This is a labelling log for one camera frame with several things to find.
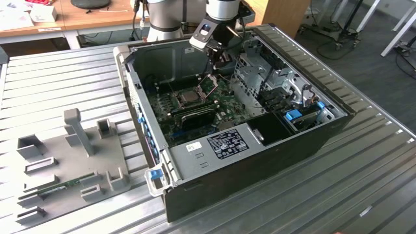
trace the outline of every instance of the green circuit board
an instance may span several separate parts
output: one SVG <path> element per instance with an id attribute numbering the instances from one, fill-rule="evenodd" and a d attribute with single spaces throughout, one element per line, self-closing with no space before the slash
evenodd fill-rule
<path id="1" fill-rule="evenodd" d="M 207 80 L 202 84 L 202 89 L 206 94 L 214 89 L 214 83 L 211 80 Z M 241 122 L 245 122 L 251 118 L 246 111 L 245 105 L 234 96 L 230 83 L 227 80 L 218 80 L 218 88 L 209 96 L 206 101 L 193 101 L 185 106 L 181 96 L 183 93 L 195 91 L 195 87 L 178 90 L 166 94 L 154 94 L 149 95 L 150 103 L 159 121 L 165 137 L 169 141 L 170 146 L 181 145 L 194 139 L 198 139 L 203 136 L 214 134 L 222 131 L 227 127 L 238 125 Z M 173 118 L 171 112 L 174 110 L 187 109 L 193 106 L 202 105 L 205 103 L 217 102 L 214 105 L 217 108 L 215 120 L 210 125 L 189 130 L 179 130 L 179 120 Z"/>

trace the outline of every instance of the white label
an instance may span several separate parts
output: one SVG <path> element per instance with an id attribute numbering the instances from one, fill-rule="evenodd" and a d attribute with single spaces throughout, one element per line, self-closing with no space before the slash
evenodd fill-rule
<path id="1" fill-rule="evenodd" d="M 185 53 L 186 53 L 186 54 L 190 54 L 190 53 L 194 53 L 194 52 L 195 52 L 194 47 L 186 48 L 186 50 L 185 50 Z"/>
<path id="2" fill-rule="evenodd" d="M 59 31 L 59 30 L 62 30 L 62 28 L 43 28 L 43 29 L 38 29 L 39 32 Z"/>
<path id="3" fill-rule="evenodd" d="M 187 145 L 187 150 L 189 150 L 189 152 L 191 152 L 194 150 L 201 149 L 202 147 L 203 147 L 202 143 L 201 142 L 195 142 L 195 143 Z"/>

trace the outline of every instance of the power supply label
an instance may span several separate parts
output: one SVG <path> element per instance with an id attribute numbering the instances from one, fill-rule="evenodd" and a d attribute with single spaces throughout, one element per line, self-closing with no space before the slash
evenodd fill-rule
<path id="1" fill-rule="evenodd" d="M 226 159 L 250 149 L 237 129 L 210 137 L 207 140 L 219 159 Z"/>

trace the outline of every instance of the black cable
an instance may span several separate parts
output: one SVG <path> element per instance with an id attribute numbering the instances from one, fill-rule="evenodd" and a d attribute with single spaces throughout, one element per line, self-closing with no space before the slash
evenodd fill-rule
<path id="1" fill-rule="evenodd" d="M 266 79 L 265 79 L 265 81 L 263 81 L 263 82 L 262 82 L 262 84 L 261 84 L 261 88 L 259 88 L 258 96 L 261 95 L 261 92 L 265 90 L 266 83 L 267 83 L 267 82 L 269 82 L 269 80 L 271 79 L 274 72 L 275 72 L 275 69 L 274 69 L 274 68 L 271 68 L 271 70 L 269 70 L 269 73 L 267 73 Z"/>
<path id="2" fill-rule="evenodd" d="M 342 55 L 341 57 L 338 57 L 338 58 L 331 58 L 331 57 L 323 55 L 322 52 L 319 51 L 319 49 L 321 49 L 323 46 L 329 45 L 331 42 L 333 42 L 333 40 L 329 41 L 329 42 L 326 42 L 325 44 L 322 44 L 322 45 L 317 48 L 317 52 L 318 52 L 319 55 L 322 55 L 326 59 L 330 59 L 330 60 L 339 60 L 339 59 L 342 59 L 343 57 L 346 57 L 346 55 L 349 55 L 349 54 L 354 51 L 354 48 L 353 48 L 350 51 L 347 51 L 346 54 L 343 54 L 343 55 Z"/>
<path id="3" fill-rule="evenodd" d="M 113 32 L 110 33 L 107 42 L 105 42 L 103 44 L 95 42 L 93 39 L 89 39 L 89 38 L 86 38 L 86 40 L 91 41 L 93 43 L 95 43 L 95 44 L 98 44 L 98 45 L 106 45 L 106 44 L 110 42 L 111 36 L 113 36 Z"/>
<path id="4" fill-rule="evenodd" d="M 401 65 L 399 65 L 399 56 L 402 56 L 402 58 L 405 59 L 405 57 L 403 57 L 403 54 L 401 54 L 399 52 L 398 52 L 398 55 L 397 55 L 397 66 L 398 66 L 398 68 L 403 71 L 403 73 L 405 74 L 407 74 L 413 79 L 416 79 L 416 77 L 414 77 L 402 67 L 401 67 Z"/>
<path id="5" fill-rule="evenodd" d="M 198 26 L 191 26 L 191 25 L 189 25 L 189 24 L 182 24 L 183 26 L 186 26 L 186 27 L 190 27 L 190 28 L 198 28 Z"/>
<path id="6" fill-rule="evenodd" d="M 407 44 L 407 47 L 413 47 L 414 43 L 416 41 L 416 36 L 413 38 L 413 40 L 410 40 L 409 44 Z"/>
<path id="7" fill-rule="evenodd" d="M 97 33 L 94 36 L 87 36 L 87 35 L 85 35 L 85 37 L 87 37 L 87 38 L 95 38 L 99 34 L 101 34 L 101 33 Z"/>
<path id="8" fill-rule="evenodd" d="M 205 71 L 202 73 L 202 76 L 206 76 L 206 72 L 209 70 L 209 65 L 210 65 L 210 59 L 207 59 L 207 63 L 206 63 L 206 67 L 205 67 Z"/>
<path id="9" fill-rule="evenodd" d="M 138 5 L 141 6 L 139 0 L 135 1 L 135 7 L 134 7 L 135 14 L 134 14 L 134 17 L 133 17 L 133 32 L 131 32 L 130 36 L 134 38 L 134 34 L 135 34 L 137 37 L 138 37 L 138 40 L 141 40 L 141 37 L 139 37 L 138 32 L 137 32 L 137 27 L 135 27 L 137 16 L 138 16 L 138 11 L 139 11 L 139 6 Z"/>
<path id="10" fill-rule="evenodd" d="M 330 22 L 333 22 L 333 16 L 334 16 L 334 14 L 335 14 L 337 11 L 338 11 L 338 8 L 339 8 L 339 5 L 341 5 L 342 2 L 343 2 L 343 0 L 339 0 L 338 5 L 337 5 L 337 7 L 335 7 L 335 9 L 334 9 L 334 12 L 333 12 L 333 14 L 331 14 L 331 16 L 330 16 Z"/>
<path id="11" fill-rule="evenodd" d="M 313 10 L 313 0 L 311 0 L 311 3 L 310 3 L 310 7 L 311 7 L 311 14 L 313 14 L 314 22 L 315 22 L 315 25 L 318 26 L 315 15 L 314 15 L 314 10 Z"/>

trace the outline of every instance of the floor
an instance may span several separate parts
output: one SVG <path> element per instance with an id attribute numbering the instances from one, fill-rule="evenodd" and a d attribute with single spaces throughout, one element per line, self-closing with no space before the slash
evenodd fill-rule
<path id="1" fill-rule="evenodd" d="M 323 0 L 314 0 L 314 7 L 322 6 Z M 341 22 L 346 22 L 354 8 L 354 1 L 350 2 Z M 358 28 L 362 19 L 369 11 L 363 6 L 358 12 L 354 27 Z M 306 31 L 297 36 L 299 43 L 330 65 L 330 67 L 358 87 L 358 89 L 416 132 L 416 80 L 409 77 L 397 67 L 397 52 L 393 51 L 385 58 L 381 56 L 385 47 L 393 40 L 395 32 L 391 29 L 399 20 L 377 12 L 362 33 L 362 42 L 354 51 L 341 60 L 330 60 L 321 56 L 317 48 L 330 39 L 313 31 Z M 409 41 L 416 32 L 410 31 L 405 36 Z M 341 52 L 331 48 L 323 48 L 326 56 L 334 58 Z M 399 64 L 411 73 L 414 72 L 405 61 Z"/>

